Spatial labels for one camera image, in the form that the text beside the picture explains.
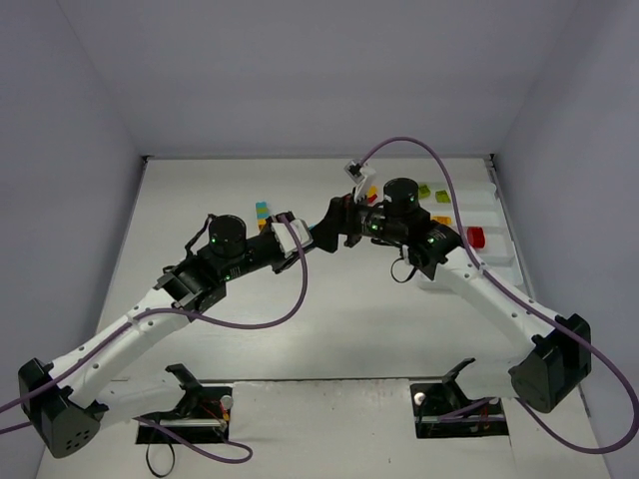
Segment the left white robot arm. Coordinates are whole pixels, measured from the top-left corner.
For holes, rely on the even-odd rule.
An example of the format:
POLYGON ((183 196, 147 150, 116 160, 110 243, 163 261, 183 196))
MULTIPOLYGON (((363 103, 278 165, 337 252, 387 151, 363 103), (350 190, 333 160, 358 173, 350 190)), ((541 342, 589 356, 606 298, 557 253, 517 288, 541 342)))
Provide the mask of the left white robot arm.
POLYGON ((208 216, 208 235, 165 268, 129 311, 77 349, 45 363, 33 358, 18 371, 21 408, 51 455, 65 458, 113 424, 139 416, 187 417, 204 398, 188 368, 168 365, 156 377, 118 382, 120 373, 169 335, 202 319, 221 301, 228 282, 264 267, 280 272, 303 260, 313 240, 290 213, 268 220, 248 237, 236 216, 208 216))

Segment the yellow red lego piece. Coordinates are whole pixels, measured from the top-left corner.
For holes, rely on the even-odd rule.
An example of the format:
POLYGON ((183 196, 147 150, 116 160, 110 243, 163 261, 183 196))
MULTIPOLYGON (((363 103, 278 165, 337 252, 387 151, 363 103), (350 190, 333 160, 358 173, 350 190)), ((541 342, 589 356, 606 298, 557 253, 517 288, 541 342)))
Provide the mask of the yellow red lego piece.
POLYGON ((377 188, 371 187, 366 194, 366 201, 369 205, 374 205, 377 201, 377 188))

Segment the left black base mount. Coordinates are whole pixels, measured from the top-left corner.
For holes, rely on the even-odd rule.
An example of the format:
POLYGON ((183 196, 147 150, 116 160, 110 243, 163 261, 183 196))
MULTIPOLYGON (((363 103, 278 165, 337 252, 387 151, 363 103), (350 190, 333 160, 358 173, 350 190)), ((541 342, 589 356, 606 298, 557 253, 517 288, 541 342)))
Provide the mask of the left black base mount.
POLYGON ((142 418, 195 445, 227 442, 234 406, 233 385, 201 382, 182 363, 171 364, 166 371, 178 381, 178 401, 171 408, 146 413, 142 418))

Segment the white divided sorting tray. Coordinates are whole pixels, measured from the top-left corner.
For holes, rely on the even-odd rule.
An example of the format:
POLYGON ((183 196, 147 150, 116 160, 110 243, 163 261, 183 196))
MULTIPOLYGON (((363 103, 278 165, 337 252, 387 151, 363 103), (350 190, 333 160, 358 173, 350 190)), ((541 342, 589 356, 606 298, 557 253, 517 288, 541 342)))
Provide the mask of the white divided sorting tray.
MULTIPOLYGON (((451 217, 453 224, 449 227, 459 232, 454 215, 452 194, 445 182, 426 183, 431 189, 431 196, 419 200, 420 205, 430 212, 430 216, 451 217), (438 203, 435 192, 446 190, 450 196, 450 204, 438 203)), ((493 269, 503 282, 515 286, 523 286, 523 276, 517 258, 515 244, 508 228, 503 207, 496 193, 496 185, 482 182, 455 182, 455 195, 466 238, 468 227, 482 227, 486 235, 486 247, 476 249, 476 253, 486 265, 493 269)))

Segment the yellow lego brick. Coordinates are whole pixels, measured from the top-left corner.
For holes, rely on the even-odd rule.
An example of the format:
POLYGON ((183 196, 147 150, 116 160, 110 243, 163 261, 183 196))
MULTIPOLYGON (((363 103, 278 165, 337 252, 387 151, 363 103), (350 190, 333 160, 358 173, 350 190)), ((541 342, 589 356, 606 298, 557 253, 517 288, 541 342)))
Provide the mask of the yellow lego brick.
POLYGON ((453 224, 453 220, 451 217, 444 216, 432 216, 431 219, 439 224, 451 226, 453 224))

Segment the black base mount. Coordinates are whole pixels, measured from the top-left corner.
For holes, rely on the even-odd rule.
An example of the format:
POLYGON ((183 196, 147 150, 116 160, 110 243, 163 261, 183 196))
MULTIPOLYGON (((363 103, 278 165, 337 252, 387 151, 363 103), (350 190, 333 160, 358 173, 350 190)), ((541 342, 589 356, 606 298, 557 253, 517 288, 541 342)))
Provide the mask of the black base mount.
POLYGON ((171 408, 146 413, 142 418, 195 445, 227 442, 234 406, 233 385, 201 382, 182 363, 171 364, 166 371, 178 381, 178 401, 171 408))
POLYGON ((506 437, 509 429, 499 399, 468 399, 456 383, 474 362, 464 359, 442 378, 409 385, 417 439, 506 437))

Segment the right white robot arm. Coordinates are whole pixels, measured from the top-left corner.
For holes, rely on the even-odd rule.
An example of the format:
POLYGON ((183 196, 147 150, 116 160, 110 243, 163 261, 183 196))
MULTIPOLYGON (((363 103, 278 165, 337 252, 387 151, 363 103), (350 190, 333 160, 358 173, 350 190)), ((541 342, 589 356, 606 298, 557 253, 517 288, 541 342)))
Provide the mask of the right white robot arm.
POLYGON ((331 199, 313 227, 314 245, 335 252, 339 239, 352 247, 363 238, 397 247, 407 262, 432 282, 463 298, 512 344, 506 359, 466 358, 444 379, 466 400, 518 398, 533 410, 551 412, 591 371, 590 326, 540 306, 468 254, 462 236, 434 220, 417 200, 418 186, 399 178, 383 187, 377 207, 352 195, 331 199))

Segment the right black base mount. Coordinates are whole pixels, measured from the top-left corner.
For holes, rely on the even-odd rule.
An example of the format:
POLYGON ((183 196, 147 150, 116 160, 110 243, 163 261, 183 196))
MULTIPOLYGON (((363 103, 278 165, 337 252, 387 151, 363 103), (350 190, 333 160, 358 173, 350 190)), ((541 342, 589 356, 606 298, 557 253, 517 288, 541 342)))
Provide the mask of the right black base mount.
POLYGON ((509 429, 499 399, 468 399, 456 383, 474 362, 464 359, 442 378, 409 385, 417 439, 506 437, 509 429))

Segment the blue yellow stacked lego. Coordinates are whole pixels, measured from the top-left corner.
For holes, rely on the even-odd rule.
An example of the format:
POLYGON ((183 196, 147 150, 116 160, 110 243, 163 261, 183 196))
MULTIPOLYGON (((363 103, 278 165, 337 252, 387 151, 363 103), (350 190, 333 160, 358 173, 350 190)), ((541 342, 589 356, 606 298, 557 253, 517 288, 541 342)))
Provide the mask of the blue yellow stacked lego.
POLYGON ((256 221, 259 231, 261 232, 267 225, 271 217, 271 209, 267 202, 255 203, 256 221))

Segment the red rounded lego brick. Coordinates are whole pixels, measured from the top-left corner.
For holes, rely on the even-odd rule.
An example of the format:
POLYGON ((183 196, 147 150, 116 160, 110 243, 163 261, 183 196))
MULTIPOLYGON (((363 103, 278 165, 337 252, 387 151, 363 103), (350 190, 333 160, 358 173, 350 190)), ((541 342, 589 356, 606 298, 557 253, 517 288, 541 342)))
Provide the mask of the red rounded lego brick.
POLYGON ((469 245, 474 249, 486 247, 486 235, 482 227, 468 227, 466 229, 466 238, 469 245))

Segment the small green lego brick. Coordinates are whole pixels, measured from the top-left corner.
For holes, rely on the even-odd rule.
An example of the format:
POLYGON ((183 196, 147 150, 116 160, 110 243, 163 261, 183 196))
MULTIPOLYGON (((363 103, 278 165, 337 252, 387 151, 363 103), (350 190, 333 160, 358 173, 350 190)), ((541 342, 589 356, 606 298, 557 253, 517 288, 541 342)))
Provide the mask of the small green lego brick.
POLYGON ((441 204, 450 204, 451 199, 446 190, 440 190, 435 192, 435 199, 438 203, 441 204))

